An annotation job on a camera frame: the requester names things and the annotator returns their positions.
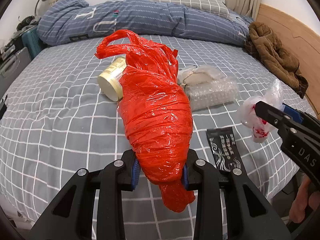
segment gray bedsheet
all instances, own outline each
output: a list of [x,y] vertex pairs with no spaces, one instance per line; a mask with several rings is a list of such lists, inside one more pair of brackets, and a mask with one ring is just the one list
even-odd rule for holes
[[[200,158],[213,163],[205,130],[233,126],[250,179],[268,199],[272,198],[298,167],[280,151],[281,139],[276,131],[265,143],[254,143],[236,110],[249,96],[264,94],[276,77],[236,46],[166,36],[144,37],[178,49],[180,68],[209,64],[237,78],[242,100],[193,112],[190,147]],[[114,59],[99,60],[94,56],[101,40],[45,49],[7,91],[8,110],[0,121],[1,192],[34,221],[77,169],[102,169],[130,149],[116,104],[97,85],[97,76]],[[286,85],[284,102],[313,113],[308,102]],[[192,239],[196,201],[182,213],[171,212],[164,207],[158,187],[143,174],[137,189],[124,192],[123,200],[127,240]]]

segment red plastic bag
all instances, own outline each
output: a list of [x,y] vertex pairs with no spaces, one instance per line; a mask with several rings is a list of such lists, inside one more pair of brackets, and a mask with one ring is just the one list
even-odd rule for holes
[[[128,37],[130,44],[108,45]],[[178,51],[118,30],[97,47],[97,58],[126,54],[127,67],[120,79],[123,99],[119,113],[125,135],[147,178],[158,184],[164,205],[182,212],[194,201],[193,191],[181,184],[192,134],[190,104],[177,85]]]

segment gray box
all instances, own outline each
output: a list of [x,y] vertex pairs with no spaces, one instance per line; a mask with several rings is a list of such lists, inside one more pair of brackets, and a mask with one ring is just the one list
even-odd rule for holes
[[10,56],[0,66],[0,99],[4,96],[12,82],[20,75],[22,70],[31,62],[28,49],[24,47],[16,54]]

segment wooden headboard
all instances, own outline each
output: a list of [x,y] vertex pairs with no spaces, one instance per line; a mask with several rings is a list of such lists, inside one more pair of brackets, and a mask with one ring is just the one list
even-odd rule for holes
[[308,101],[320,118],[320,36],[297,19],[265,4],[260,5],[257,21],[269,25],[285,48],[299,59],[301,73],[309,83]]

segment white plastic bag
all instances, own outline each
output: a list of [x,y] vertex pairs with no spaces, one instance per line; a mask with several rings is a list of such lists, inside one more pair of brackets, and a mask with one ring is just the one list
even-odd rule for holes
[[263,97],[249,97],[237,110],[242,124],[252,130],[252,139],[256,143],[264,142],[269,132],[275,128],[265,120],[256,116],[254,108],[259,101],[263,101],[281,110],[283,89],[280,80],[275,80]]
[[208,83],[225,77],[216,67],[209,65],[192,66],[178,71],[177,83],[184,88],[185,86]]

